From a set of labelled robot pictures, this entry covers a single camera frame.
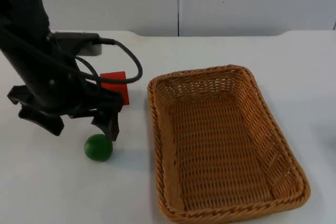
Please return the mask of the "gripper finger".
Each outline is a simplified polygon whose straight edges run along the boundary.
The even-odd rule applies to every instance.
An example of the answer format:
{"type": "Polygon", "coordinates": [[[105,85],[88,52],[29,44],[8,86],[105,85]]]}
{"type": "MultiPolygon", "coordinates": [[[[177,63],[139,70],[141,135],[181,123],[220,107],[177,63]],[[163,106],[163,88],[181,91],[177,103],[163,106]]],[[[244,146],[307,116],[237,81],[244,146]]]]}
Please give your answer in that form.
{"type": "Polygon", "coordinates": [[[119,134],[118,112],[98,111],[91,124],[98,127],[111,142],[117,140],[119,134]]]}
{"type": "Polygon", "coordinates": [[[22,105],[18,116],[21,119],[35,123],[55,136],[59,136],[64,129],[64,123],[60,116],[45,115],[25,105],[22,105]]]}

